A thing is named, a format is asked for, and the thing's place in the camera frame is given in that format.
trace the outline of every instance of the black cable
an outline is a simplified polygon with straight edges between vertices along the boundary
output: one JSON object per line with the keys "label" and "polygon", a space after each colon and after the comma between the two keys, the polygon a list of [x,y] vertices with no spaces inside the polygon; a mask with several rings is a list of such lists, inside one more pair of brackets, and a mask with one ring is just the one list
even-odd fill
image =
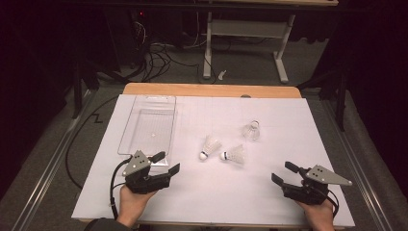
{"label": "black cable", "polygon": [[339,207],[340,207],[340,205],[339,205],[339,200],[337,199],[337,196],[334,195],[333,192],[331,192],[331,191],[329,190],[329,191],[334,195],[334,197],[336,198],[336,200],[337,200],[337,203],[336,203],[336,202],[334,202],[334,200],[333,200],[332,198],[330,198],[328,195],[324,194],[322,191],[320,191],[320,190],[318,190],[318,189],[316,189],[316,188],[314,188],[314,187],[311,187],[311,189],[312,189],[313,191],[317,192],[317,193],[320,193],[320,194],[323,195],[324,197],[326,197],[326,199],[329,200],[330,203],[333,204],[333,206],[334,206],[333,218],[334,218],[334,217],[337,215],[337,213],[339,212]]}
{"label": "black cable", "polygon": [[[337,201],[337,207],[336,206],[334,207],[334,212],[333,212],[333,218],[334,218],[337,215],[337,213],[339,212],[340,203],[339,203],[339,199],[337,198],[337,196],[331,191],[330,191],[330,193],[332,193],[332,195],[336,198],[336,201]],[[328,199],[331,200],[330,202],[334,205],[334,201],[330,197],[328,197]]]}
{"label": "black cable", "polygon": [[111,180],[111,186],[109,188],[109,195],[110,195],[110,200],[111,200],[111,207],[112,207],[112,212],[114,213],[114,218],[117,219],[117,208],[116,208],[116,204],[115,204],[115,198],[114,198],[114,183],[115,183],[115,177],[117,172],[119,171],[119,169],[128,164],[130,162],[130,160],[132,159],[132,156],[127,159],[122,161],[119,165],[117,165],[117,167],[114,170],[114,174],[112,175],[112,180]]}
{"label": "black cable", "polygon": [[85,124],[87,123],[87,121],[90,119],[91,116],[95,116],[96,111],[98,111],[100,108],[102,108],[103,106],[105,106],[106,104],[108,104],[109,102],[111,102],[112,100],[118,98],[118,95],[105,101],[103,104],[99,105],[95,110],[93,110],[90,115],[88,115],[88,117],[85,119],[85,121],[81,124],[80,128],[76,131],[74,137],[72,138],[71,142],[68,145],[68,148],[66,149],[65,152],[65,170],[66,173],[68,174],[69,179],[72,181],[72,183],[78,187],[80,190],[83,188],[79,183],[77,183],[75,181],[75,179],[72,177],[71,172],[69,171],[69,164],[68,164],[68,154],[69,154],[69,150],[71,149],[72,144],[74,143],[75,139],[78,137],[78,134],[81,132],[81,130],[84,128]]}

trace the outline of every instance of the gray carpet floor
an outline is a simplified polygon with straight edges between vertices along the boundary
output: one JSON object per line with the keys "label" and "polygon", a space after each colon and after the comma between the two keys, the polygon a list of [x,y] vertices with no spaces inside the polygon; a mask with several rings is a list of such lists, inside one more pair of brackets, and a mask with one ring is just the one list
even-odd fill
{"label": "gray carpet floor", "polygon": [[[229,45],[222,41],[216,42],[213,69],[216,74],[222,70],[227,72],[223,80],[217,80],[215,84],[280,86],[270,55],[270,47],[275,44],[274,41],[268,41],[256,45],[232,45],[228,51],[222,51]],[[324,46],[325,43],[308,44],[305,40],[289,43],[283,59],[290,78],[288,86],[295,86],[310,78]],[[168,47],[167,54],[174,61],[188,65],[199,64],[199,67],[173,62],[166,74],[153,79],[152,82],[199,83],[201,81],[202,49],[178,51]],[[124,67],[122,74],[125,75],[130,71]],[[69,171],[79,185],[85,183],[113,112],[115,97],[124,88],[123,85],[112,81],[100,80],[100,82],[101,88],[90,94],[89,104],[82,112],[82,118],[77,121],[78,126],[75,130],[77,136],[65,152],[68,155]],[[349,230],[408,230],[407,219],[404,217],[408,214],[406,198],[375,150],[352,98],[347,95],[344,112],[345,131],[340,132],[333,122],[332,102],[319,100],[317,92],[318,90],[305,90],[302,96],[308,100],[333,168],[353,182],[363,182],[353,187],[343,188],[356,223],[356,226]],[[65,132],[72,126],[72,92],[66,96],[66,100],[67,106],[50,121],[22,170],[0,202],[1,231],[13,229],[30,195],[36,189],[38,180],[53,159],[55,151],[59,149]],[[27,219],[26,225],[21,230],[83,230],[86,226],[83,222],[70,218],[81,191],[67,175],[64,156],[58,162],[55,174],[50,178],[51,182],[44,187],[44,194],[38,199],[39,204],[34,209],[33,215]],[[377,199],[373,201],[376,205],[371,205],[372,198]],[[378,211],[385,217],[378,218]],[[153,230],[200,229],[202,227],[153,227]],[[231,230],[258,229],[233,228]]]}

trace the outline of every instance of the white table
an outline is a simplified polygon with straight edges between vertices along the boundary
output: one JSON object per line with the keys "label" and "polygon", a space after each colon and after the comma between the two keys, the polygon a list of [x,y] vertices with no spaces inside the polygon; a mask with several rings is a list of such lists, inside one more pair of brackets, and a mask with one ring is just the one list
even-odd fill
{"label": "white table", "polygon": [[[73,218],[113,217],[109,185],[123,159],[117,149],[135,97],[124,94],[117,100]],[[274,172],[287,183],[300,185],[301,177],[284,167],[286,161],[333,170],[305,99],[178,96],[176,111],[170,165],[180,163],[180,172],[172,177],[169,188],[149,201],[140,223],[307,227],[300,207],[270,180]],[[252,119],[261,126],[257,141],[247,141],[241,134]],[[210,134],[222,141],[219,151],[243,144],[245,164],[221,161],[217,154],[200,161],[198,154]],[[124,181],[120,173],[116,183]],[[340,200],[335,226],[354,226],[340,187],[329,189]],[[119,200],[118,189],[115,198]]]}

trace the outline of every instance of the wooden table edge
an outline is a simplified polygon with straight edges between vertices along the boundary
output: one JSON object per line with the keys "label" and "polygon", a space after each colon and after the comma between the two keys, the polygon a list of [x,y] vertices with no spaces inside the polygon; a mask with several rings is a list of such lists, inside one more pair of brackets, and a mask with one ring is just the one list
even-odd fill
{"label": "wooden table edge", "polygon": [[252,98],[301,98],[299,89],[295,87],[156,83],[127,84],[123,90],[123,94]]}

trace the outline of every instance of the shuttlecock cork base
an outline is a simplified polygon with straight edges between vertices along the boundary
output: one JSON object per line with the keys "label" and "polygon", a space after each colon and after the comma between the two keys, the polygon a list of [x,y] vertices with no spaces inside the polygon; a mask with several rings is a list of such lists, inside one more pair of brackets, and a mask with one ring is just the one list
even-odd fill
{"label": "shuttlecock cork base", "polygon": [[212,153],[214,153],[221,147],[222,144],[219,140],[212,136],[207,136],[204,142],[203,149],[199,154],[200,160],[202,161],[206,160]]}
{"label": "shuttlecock cork base", "polygon": [[221,152],[219,158],[223,161],[233,161],[235,163],[243,164],[245,160],[245,152],[242,144],[232,148],[227,152]]}

